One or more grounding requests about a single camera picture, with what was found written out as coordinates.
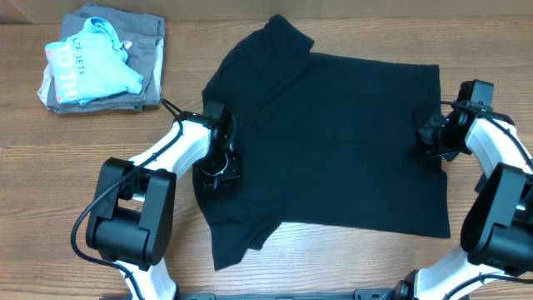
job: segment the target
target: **crumpled black fabric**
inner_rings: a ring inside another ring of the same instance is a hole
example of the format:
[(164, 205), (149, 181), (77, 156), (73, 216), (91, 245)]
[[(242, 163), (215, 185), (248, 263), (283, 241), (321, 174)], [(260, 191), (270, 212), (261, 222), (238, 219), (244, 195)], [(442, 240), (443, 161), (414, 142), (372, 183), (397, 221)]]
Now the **crumpled black fabric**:
[(438, 108), (438, 66), (310, 53), (313, 43), (272, 17), (202, 93), (235, 116), (242, 157), (234, 191), (201, 190), (193, 175), (216, 270), (260, 249), (281, 222), (450, 236), (446, 174), (412, 122), (420, 106)]

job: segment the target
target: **black garment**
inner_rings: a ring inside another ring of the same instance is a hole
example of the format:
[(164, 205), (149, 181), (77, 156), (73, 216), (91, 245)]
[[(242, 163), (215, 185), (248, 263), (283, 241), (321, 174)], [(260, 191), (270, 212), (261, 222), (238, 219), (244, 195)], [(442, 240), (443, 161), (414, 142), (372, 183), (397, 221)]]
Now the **black garment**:
[(195, 184), (215, 269), (261, 248), (281, 222), (450, 236), (446, 174), (412, 122), (420, 106), (438, 108), (438, 66), (309, 53), (312, 44), (275, 16), (203, 91), (233, 112), (243, 167), (235, 192)]

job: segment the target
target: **gray fabric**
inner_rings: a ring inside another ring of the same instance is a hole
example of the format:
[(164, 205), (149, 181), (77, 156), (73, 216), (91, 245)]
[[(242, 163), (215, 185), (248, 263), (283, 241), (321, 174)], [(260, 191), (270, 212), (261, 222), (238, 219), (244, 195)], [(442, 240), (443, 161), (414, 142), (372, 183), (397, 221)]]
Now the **gray fabric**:
[(103, 109), (142, 110), (145, 105), (158, 105), (161, 98), (160, 89), (152, 80), (152, 72), (156, 61), (157, 41), (165, 35), (165, 19), (148, 14), (122, 12), (88, 3), (74, 13), (63, 15), (60, 39), (70, 37), (82, 30), (85, 20), (89, 17), (105, 18), (113, 25), (121, 41), (132, 42), (131, 47), (127, 49), (127, 65), (143, 75), (142, 92), (139, 95), (123, 92), (95, 99), (84, 106), (60, 104), (57, 103), (54, 81), (52, 81), (48, 90), (47, 107), (55, 113), (84, 113)]

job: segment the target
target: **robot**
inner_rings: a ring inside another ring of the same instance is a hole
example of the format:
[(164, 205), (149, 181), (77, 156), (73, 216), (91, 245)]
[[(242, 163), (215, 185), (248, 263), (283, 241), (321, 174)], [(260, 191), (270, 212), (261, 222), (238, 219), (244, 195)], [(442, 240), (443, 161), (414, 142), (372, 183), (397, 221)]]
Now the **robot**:
[[(453, 107), (446, 117), (434, 112), (419, 126), (416, 134), (427, 155), (452, 161), (459, 153), (473, 153), (483, 174), (460, 245), (394, 288), (243, 296), (179, 293), (163, 257), (171, 238), (177, 180), (194, 168), (201, 174), (200, 186), (216, 190), (230, 188), (241, 177), (240, 158), (233, 152), (235, 118), (218, 102), (206, 103), (203, 114), (164, 102), (175, 117), (172, 129), (144, 153), (103, 164), (94, 201), (72, 229), (72, 248), (81, 258), (119, 269), (132, 293), (127, 298), (133, 300), (458, 300), (494, 280), (533, 283), (517, 278), (533, 270), (533, 162), (512, 120), (492, 111), (493, 92), (491, 83), (464, 82), (456, 101), (441, 102)], [(143, 210), (120, 207), (119, 198), (143, 201)], [(77, 229), (89, 213), (86, 243), (102, 259), (76, 245)]]

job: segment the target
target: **light blue t-shirt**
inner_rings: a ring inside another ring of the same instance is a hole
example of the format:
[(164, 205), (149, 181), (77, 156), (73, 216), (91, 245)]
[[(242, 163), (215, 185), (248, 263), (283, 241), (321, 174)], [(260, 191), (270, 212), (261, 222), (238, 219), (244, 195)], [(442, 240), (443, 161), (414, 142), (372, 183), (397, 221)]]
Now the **light blue t-shirt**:
[(84, 105), (95, 98), (142, 90), (142, 75), (126, 65), (124, 43), (105, 19), (91, 17), (82, 31), (44, 49), (59, 103)]

